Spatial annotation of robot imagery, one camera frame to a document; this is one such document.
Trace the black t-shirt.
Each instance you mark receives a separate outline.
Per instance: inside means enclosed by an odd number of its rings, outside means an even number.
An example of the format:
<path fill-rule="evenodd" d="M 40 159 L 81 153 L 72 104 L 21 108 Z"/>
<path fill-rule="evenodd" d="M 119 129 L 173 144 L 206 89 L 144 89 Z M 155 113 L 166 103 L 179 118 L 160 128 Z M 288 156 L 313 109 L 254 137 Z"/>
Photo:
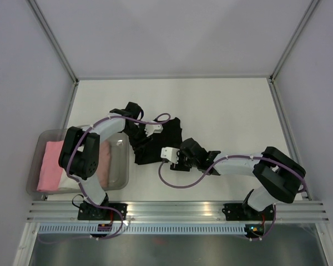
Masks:
<path fill-rule="evenodd" d="M 147 137 L 144 128 L 140 126 L 139 136 L 129 138 L 130 145 L 134 151 L 134 163 L 137 165 L 146 165 L 150 163 L 161 162 L 160 154 L 162 148 L 173 147 L 179 148 L 182 140 L 182 128 L 179 118 L 174 118 L 162 125 L 161 133 L 153 133 Z"/>

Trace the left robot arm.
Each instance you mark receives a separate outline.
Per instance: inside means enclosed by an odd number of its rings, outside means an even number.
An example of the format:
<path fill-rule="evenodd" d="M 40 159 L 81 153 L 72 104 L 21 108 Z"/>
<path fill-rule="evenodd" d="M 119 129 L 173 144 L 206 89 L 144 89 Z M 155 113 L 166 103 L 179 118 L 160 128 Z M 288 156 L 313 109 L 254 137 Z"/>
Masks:
<path fill-rule="evenodd" d="M 117 217 L 123 220 L 123 210 L 109 205 L 108 195 L 98 180 L 100 146 L 119 132 L 140 143 L 163 130 L 162 121 L 143 121 L 143 115 L 144 111 L 138 104 L 129 102 L 125 108 L 113 109 L 106 117 L 89 126 L 67 129 L 58 164 L 82 192 L 78 220 L 102 221 Z"/>

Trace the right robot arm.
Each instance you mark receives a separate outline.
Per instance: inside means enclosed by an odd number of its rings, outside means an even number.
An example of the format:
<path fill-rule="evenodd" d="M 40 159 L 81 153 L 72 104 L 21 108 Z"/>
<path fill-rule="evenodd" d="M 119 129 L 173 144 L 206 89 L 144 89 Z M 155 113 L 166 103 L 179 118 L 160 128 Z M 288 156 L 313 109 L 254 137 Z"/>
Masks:
<path fill-rule="evenodd" d="M 240 207 L 240 215 L 255 220 L 278 202 L 293 203 L 296 195 L 306 191 L 305 169 L 275 147 L 268 146 L 261 153 L 228 155 L 221 151 L 207 151 L 189 138 L 180 147 L 162 148 L 160 157 L 171 162 L 173 171 L 197 168 L 202 176 L 190 184 L 200 183 L 208 175 L 242 175 L 255 177 L 261 184 L 252 189 Z"/>

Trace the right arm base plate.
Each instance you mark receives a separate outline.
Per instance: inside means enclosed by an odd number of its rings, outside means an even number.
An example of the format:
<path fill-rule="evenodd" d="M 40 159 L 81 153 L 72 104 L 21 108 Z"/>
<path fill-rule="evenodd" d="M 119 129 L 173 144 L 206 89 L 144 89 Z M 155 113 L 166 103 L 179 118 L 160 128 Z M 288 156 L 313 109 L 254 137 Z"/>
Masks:
<path fill-rule="evenodd" d="M 225 203 L 221 211 L 227 221 L 272 221 L 275 215 L 274 206 L 256 211 L 242 203 Z"/>

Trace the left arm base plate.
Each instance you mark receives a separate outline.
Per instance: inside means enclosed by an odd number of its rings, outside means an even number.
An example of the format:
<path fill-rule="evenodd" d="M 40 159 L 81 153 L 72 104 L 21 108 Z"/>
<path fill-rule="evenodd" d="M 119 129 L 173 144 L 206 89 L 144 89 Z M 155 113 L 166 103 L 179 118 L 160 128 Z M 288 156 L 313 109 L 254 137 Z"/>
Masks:
<path fill-rule="evenodd" d="M 110 209 L 101 209 L 83 202 L 79 206 L 77 219 L 79 221 L 121 221 L 120 215 L 113 211 L 112 208 L 119 211 L 123 219 L 125 219 L 127 206 L 126 203 L 110 203 L 108 206 Z"/>

